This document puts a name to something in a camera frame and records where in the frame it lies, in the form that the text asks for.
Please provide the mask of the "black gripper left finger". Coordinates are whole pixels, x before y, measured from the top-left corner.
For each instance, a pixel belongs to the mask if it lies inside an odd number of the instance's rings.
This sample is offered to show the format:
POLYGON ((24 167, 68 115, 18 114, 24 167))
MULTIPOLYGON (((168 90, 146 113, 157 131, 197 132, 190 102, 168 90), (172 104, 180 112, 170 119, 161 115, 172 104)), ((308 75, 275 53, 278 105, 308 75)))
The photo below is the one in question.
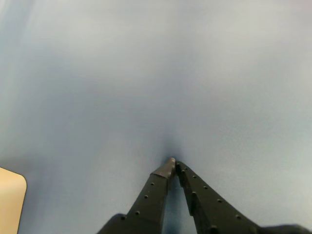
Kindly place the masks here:
POLYGON ((162 233, 166 197, 176 173, 176 160, 153 171, 127 214, 116 214, 99 231, 100 234, 162 233))

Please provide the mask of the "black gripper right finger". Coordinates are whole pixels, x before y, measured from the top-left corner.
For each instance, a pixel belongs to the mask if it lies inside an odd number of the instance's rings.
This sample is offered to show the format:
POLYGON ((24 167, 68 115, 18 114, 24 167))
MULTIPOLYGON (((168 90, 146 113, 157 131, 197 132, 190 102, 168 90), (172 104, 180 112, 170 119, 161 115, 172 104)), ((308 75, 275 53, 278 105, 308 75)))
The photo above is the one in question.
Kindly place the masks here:
POLYGON ((264 234, 190 167, 178 161, 176 173, 198 234, 264 234))

